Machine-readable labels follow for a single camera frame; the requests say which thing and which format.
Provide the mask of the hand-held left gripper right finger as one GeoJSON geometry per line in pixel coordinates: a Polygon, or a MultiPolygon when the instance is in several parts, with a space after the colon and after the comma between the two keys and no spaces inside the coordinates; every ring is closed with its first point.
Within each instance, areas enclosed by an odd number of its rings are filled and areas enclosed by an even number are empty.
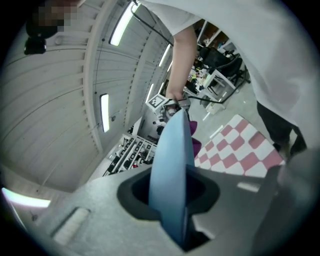
{"type": "Polygon", "coordinates": [[[195,227],[210,241],[189,256],[253,256],[255,234],[275,194],[275,168],[264,178],[199,169],[216,182],[219,197],[209,211],[193,215],[195,227]]]}

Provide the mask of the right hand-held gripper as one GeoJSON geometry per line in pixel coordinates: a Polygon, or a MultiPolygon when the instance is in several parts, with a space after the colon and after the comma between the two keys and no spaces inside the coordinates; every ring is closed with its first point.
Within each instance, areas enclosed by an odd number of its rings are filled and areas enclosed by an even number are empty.
{"type": "Polygon", "coordinates": [[[183,95],[183,99],[181,100],[166,98],[161,94],[156,94],[146,102],[146,105],[160,122],[167,123],[181,109],[184,109],[188,113],[191,101],[186,94],[183,95]]]}

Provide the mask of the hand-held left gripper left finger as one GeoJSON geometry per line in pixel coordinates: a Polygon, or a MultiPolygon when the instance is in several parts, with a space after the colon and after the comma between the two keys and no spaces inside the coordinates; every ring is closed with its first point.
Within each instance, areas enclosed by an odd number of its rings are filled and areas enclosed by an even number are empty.
{"type": "Polygon", "coordinates": [[[66,256],[181,256],[148,205],[150,174],[139,167],[92,180],[50,206],[38,226],[66,256]]]}

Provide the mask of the purple cloth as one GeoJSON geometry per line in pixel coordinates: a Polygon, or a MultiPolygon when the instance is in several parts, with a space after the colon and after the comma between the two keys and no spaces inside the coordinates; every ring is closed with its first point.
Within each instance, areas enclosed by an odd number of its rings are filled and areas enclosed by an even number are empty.
{"type": "Polygon", "coordinates": [[[196,157],[198,155],[198,153],[200,152],[200,150],[202,148],[202,143],[200,141],[198,141],[197,139],[193,138],[193,135],[197,130],[197,126],[198,126],[198,123],[196,121],[189,122],[194,157],[196,157]]]}

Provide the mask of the big blue plate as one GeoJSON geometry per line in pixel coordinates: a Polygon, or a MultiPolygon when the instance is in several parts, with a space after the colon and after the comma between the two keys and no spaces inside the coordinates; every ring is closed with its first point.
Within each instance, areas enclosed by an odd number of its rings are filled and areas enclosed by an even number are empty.
{"type": "Polygon", "coordinates": [[[194,158],[188,116],[181,109],[159,138],[148,192],[148,205],[159,212],[162,228],[180,247],[184,247],[188,225],[186,168],[194,166],[194,158]]]}

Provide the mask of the person's right forearm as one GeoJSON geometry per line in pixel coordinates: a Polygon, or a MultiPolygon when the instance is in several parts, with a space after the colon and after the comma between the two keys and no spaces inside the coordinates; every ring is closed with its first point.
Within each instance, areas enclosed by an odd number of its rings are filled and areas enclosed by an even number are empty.
{"type": "Polygon", "coordinates": [[[197,53],[197,37],[193,26],[189,26],[173,36],[173,56],[169,82],[165,97],[181,100],[184,87],[197,53]]]}

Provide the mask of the ceiling light panel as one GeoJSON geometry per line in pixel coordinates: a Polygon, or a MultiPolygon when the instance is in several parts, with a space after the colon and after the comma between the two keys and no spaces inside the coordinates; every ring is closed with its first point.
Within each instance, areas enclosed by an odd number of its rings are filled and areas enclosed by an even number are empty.
{"type": "Polygon", "coordinates": [[[166,47],[166,49],[165,49],[165,51],[163,52],[163,55],[162,55],[160,61],[159,61],[159,64],[158,64],[159,67],[161,67],[161,66],[163,65],[163,63],[165,62],[166,57],[167,57],[167,55],[168,55],[168,52],[169,52],[170,48],[171,48],[171,45],[168,44],[167,47],[166,47]]]}
{"type": "Polygon", "coordinates": [[[3,193],[4,197],[7,200],[9,200],[11,203],[26,206],[26,207],[47,208],[51,203],[51,201],[48,199],[40,199],[40,198],[21,195],[7,188],[2,188],[1,192],[3,193]]]}
{"type": "Polygon", "coordinates": [[[101,111],[101,122],[103,132],[106,133],[110,129],[109,124],[109,95],[103,94],[100,96],[100,111],[101,111]]]}
{"type": "Polygon", "coordinates": [[[131,21],[133,14],[137,11],[139,8],[140,3],[130,3],[124,12],[122,13],[121,17],[119,18],[112,35],[109,40],[109,44],[113,46],[118,46],[121,42],[121,39],[123,37],[123,34],[125,33],[125,30],[131,21]]]}
{"type": "Polygon", "coordinates": [[[154,83],[152,83],[152,84],[150,85],[149,91],[148,91],[148,93],[147,93],[147,97],[146,97],[146,99],[145,99],[145,103],[148,102],[148,100],[149,100],[149,98],[150,98],[150,95],[151,95],[151,93],[152,93],[152,91],[153,91],[153,87],[154,87],[154,83]]]}

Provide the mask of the white shelf unit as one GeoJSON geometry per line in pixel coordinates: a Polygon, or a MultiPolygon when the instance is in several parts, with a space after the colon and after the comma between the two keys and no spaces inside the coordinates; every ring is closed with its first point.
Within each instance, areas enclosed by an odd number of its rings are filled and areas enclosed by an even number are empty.
{"type": "Polygon", "coordinates": [[[122,135],[119,144],[108,156],[110,164],[103,176],[118,174],[153,163],[158,140],[151,136],[144,138],[138,135],[144,123],[144,119],[139,119],[127,133],[122,135]]]}

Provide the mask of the red white checkered tablecloth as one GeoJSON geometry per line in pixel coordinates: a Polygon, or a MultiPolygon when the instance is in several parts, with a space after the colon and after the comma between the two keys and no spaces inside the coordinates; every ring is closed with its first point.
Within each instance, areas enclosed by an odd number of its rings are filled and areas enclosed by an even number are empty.
{"type": "Polygon", "coordinates": [[[219,173],[264,178],[285,160],[250,122],[236,114],[195,157],[195,166],[219,173]]]}

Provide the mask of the white desk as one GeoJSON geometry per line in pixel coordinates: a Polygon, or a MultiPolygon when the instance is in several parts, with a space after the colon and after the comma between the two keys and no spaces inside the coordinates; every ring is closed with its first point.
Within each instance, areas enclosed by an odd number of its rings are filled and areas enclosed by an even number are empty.
{"type": "Polygon", "coordinates": [[[239,90],[236,88],[236,86],[227,78],[225,77],[220,71],[215,69],[212,74],[207,74],[206,78],[202,82],[202,86],[204,89],[203,92],[210,92],[209,86],[212,83],[212,81],[216,81],[216,83],[222,87],[229,86],[232,89],[232,92],[239,92],[239,90]]]}

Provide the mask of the black mesh office chair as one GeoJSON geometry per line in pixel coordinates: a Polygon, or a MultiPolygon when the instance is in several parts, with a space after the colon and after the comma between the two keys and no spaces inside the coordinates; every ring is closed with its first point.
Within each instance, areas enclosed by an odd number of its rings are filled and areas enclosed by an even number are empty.
{"type": "Polygon", "coordinates": [[[247,67],[241,70],[243,59],[239,54],[234,55],[233,52],[231,50],[231,58],[229,58],[215,48],[203,47],[199,51],[199,56],[202,58],[202,63],[208,66],[209,74],[217,70],[231,82],[237,83],[239,79],[244,79],[250,84],[251,81],[247,78],[249,74],[247,67]]]}

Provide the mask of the white cubby shelf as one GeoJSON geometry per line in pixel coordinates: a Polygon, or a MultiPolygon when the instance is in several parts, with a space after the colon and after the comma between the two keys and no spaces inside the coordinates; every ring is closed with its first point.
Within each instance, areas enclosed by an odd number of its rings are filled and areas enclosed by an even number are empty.
{"type": "Polygon", "coordinates": [[[194,28],[199,48],[216,49],[225,55],[230,55],[230,52],[238,53],[231,39],[220,28],[207,20],[201,19],[194,25],[194,28]]]}

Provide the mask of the person's black trousers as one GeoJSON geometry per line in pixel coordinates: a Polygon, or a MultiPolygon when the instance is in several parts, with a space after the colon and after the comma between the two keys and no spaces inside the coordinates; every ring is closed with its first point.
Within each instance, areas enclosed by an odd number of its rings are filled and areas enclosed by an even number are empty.
{"type": "Polygon", "coordinates": [[[286,121],[259,102],[256,103],[256,107],[257,112],[261,117],[271,140],[273,141],[273,146],[278,152],[289,145],[290,134],[292,131],[295,132],[296,139],[290,148],[290,156],[292,157],[303,152],[307,148],[303,135],[297,126],[286,121]]]}

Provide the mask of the person's white shirt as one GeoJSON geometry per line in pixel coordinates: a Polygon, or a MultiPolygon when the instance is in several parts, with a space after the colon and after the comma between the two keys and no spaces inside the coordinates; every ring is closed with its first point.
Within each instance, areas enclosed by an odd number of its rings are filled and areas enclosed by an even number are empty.
{"type": "Polygon", "coordinates": [[[320,123],[320,58],[275,0],[141,0],[172,34],[204,19],[222,30],[249,70],[257,101],[299,126],[320,123]]]}

